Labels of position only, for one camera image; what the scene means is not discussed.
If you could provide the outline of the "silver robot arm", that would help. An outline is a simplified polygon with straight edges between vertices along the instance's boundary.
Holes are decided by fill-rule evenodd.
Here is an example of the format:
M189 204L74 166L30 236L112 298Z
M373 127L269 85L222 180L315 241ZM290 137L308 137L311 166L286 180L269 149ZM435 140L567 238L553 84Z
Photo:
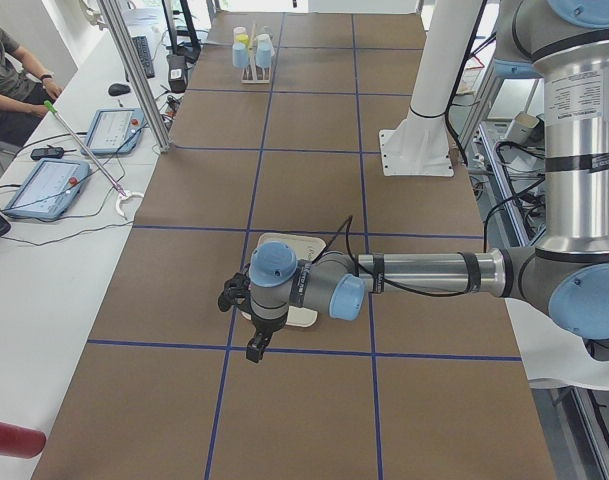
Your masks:
M293 307L352 320L367 293L428 297L487 292L523 301L588 340L609 339L609 1L506 1L496 67L531 67L544 82L545 196L519 214L526 243L480 253L364 254L300 260L285 243L253 252L241 310L263 358Z

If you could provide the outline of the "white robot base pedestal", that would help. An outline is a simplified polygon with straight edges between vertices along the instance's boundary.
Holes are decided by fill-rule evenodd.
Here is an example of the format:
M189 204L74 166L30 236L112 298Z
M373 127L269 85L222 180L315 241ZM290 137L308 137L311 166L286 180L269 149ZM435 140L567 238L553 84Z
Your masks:
M483 0L435 3L407 116L379 132L386 176L451 177L448 109L483 17Z

